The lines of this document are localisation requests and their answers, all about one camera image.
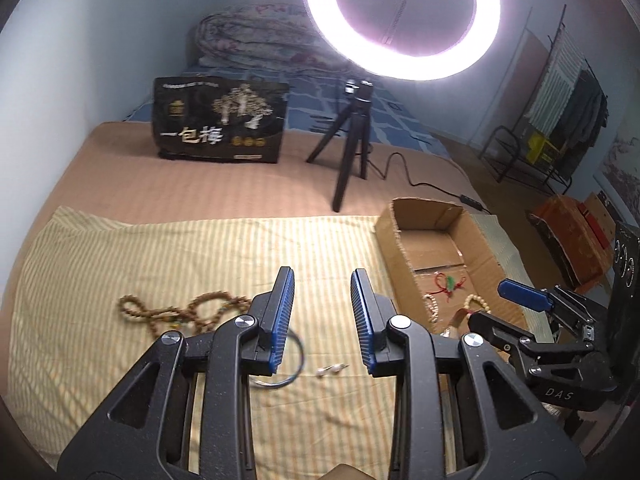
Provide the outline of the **cardboard box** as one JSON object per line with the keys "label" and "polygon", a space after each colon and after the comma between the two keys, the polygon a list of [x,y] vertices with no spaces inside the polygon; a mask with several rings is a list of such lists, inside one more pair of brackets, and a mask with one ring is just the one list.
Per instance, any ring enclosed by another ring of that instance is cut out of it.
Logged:
{"label": "cardboard box", "polygon": [[502,265],[472,214],[463,207],[424,198],[395,198],[374,225],[397,312],[433,334],[457,312],[489,311],[528,327],[523,309],[501,298]]}

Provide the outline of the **black tripod stand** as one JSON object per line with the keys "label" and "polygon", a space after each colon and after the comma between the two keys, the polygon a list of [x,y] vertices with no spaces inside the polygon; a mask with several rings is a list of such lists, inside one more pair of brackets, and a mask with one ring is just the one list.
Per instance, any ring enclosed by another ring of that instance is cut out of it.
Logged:
{"label": "black tripod stand", "polygon": [[346,89],[348,89],[347,94],[349,95],[348,104],[337,114],[329,129],[326,130],[320,142],[306,159],[308,164],[312,164],[337,135],[344,123],[348,123],[343,156],[340,168],[338,168],[336,188],[332,200],[334,212],[341,211],[348,180],[352,174],[352,165],[358,154],[357,148],[360,148],[360,178],[366,180],[368,174],[373,84],[371,81],[363,79],[360,82],[348,84]]}

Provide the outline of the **tan bed cover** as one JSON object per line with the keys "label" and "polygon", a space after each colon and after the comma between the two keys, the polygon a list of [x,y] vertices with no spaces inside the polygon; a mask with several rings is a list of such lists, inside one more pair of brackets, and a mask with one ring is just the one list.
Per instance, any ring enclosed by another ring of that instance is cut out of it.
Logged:
{"label": "tan bed cover", "polygon": [[[17,253],[1,307],[1,359],[9,359],[13,299],[24,259],[38,232],[61,206],[129,224],[236,218],[328,216],[343,140],[332,142],[313,164],[306,159],[319,138],[285,133],[275,164],[215,164],[161,159],[144,122],[96,127],[44,196]],[[453,202],[477,198],[464,170],[448,158],[376,144],[372,162],[390,173],[351,177],[342,214],[380,214],[395,197]]]}

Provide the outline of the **clothes drying rack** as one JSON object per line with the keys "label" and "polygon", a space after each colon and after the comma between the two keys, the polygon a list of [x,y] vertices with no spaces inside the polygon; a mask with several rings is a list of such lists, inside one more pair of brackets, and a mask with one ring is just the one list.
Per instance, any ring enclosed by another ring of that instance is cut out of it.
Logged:
{"label": "clothes drying rack", "polygon": [[532,95],[518,120],[525,161],[570,186],[573,174],[608,125],[608,96],[591,64],[559,21]]}

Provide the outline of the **orange wooden box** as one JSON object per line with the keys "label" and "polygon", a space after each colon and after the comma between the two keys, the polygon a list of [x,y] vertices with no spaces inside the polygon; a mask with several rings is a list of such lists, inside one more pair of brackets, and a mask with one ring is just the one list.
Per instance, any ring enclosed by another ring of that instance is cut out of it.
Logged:
{"label": "orange wooden box", "polygon": [[560,254],[560,261],[576,292],[589,292],[613,263],[613,248],[596,218],[579,200],[551,196],[527,214],[528,221]]}

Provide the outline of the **yellow striped cloth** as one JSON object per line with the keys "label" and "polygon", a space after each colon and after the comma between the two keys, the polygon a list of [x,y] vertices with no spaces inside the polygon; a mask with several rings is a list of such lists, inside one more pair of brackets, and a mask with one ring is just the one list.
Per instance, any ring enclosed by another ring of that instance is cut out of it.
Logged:
{"label": "yellow striped cloth", "polygon": [[[292,385],[250,394],[257,473],[315,479],[339,464],[386,477],[394,384],[364,369],[349,299],[352,271],[392,291],[371,216],[127,224],[58,208],[30,245],[13,299],[6,404],[50,465],[154,339],[119,300],[151,310],[194,304],[232,315],[227,297],[295,274],[291,325],[306,364]],[[318,378],[319,367],[345,363]]]}

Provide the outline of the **black metal chair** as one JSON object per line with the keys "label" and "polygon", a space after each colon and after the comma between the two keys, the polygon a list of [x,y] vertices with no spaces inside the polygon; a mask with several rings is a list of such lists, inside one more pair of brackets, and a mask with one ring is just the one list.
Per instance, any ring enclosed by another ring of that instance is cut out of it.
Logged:
{"label": "black metal chair", "polygon": [[510,181],[548,196],[558,192],[556,184],[562,188],[562,195],[573,184],[573,179],[564,178],[555,166],[544,169],[529,162],[523,140],[505,126],[491,131],[477,157],[497,183]]}

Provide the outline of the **black printed gift bag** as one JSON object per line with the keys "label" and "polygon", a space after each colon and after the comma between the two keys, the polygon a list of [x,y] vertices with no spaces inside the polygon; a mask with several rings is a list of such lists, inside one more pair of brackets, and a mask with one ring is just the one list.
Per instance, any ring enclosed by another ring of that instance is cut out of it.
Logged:
{"label": "black printed gift bag", "polygon": [[288,92],[280,82],[214,76],[154,80],[152,135],[158,156],[200,162],[280,157]]}

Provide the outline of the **dark metal bangle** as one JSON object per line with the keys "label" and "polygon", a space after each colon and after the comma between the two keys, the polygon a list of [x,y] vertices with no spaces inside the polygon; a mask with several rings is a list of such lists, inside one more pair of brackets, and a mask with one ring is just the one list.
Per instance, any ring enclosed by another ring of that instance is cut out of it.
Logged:
{"label": "dark metal bangle", "polygon": [[270,377],[250,376],[250,385],[256,389],[279,390],[292,385],[299,378],[306,364],[306,352],[303,341],[294,332],[288,331],[283,361],[276,374]]}

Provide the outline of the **folded floral quilt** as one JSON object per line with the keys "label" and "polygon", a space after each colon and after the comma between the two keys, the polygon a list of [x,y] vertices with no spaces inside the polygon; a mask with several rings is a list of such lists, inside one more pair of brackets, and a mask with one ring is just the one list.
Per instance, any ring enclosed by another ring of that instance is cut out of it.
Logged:
{"label": "folded floral quilt", "polygon": [[303,6],[288,3],[230,6],[207,15],[195,29],[201,62],[209,66],[282,72],[341,73],[349,66],[320,35]]}

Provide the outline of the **white pearl earrings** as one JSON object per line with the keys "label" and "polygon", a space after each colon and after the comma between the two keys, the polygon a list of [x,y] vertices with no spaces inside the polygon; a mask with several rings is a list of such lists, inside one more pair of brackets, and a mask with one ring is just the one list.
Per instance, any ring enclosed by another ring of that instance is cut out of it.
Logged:
{"label": "white pearl earrings", "polygon": [[318,378],[322,378],[329,375],[337,375],[347,367],[348,365],[345,363],[334,363],[328,366],[319,367],[318,370],[316,370],[316,376]]}

